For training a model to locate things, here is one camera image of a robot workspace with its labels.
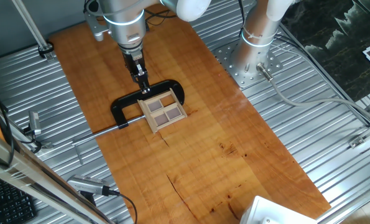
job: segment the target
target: black keyboard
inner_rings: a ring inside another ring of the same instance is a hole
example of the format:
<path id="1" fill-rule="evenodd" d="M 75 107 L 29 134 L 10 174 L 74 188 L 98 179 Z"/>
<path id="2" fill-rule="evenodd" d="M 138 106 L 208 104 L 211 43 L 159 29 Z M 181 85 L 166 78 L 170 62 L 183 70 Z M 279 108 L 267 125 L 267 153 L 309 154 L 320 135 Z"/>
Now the black keyboard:
<path id="1" fill-rule="evenodd" d="M 35 216 L 32 197 L 0 180 L 0 223 L 25 223 Z"/>

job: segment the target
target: wooden board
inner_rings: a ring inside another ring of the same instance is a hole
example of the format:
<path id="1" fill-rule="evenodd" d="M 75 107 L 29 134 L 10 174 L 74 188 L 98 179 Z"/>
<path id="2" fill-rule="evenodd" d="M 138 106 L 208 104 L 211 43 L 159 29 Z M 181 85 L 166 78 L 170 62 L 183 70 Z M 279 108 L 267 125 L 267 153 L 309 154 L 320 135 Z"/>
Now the wooden board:
<path id="1" fill-rule="evenodd" d="M 51 41 L 92 131 L 114 126 L 110 104 L 138 90 L 117 43 L 95 41 L 86 24 Z M 97 138 L 138 223 L 239 223 L 256 195 L 312 218 L 330 208 L 188 23 L 151 27 L 144 55 L 151 84 L 182 84 L 188 117 L 156 134 L 143 119 Z"/>

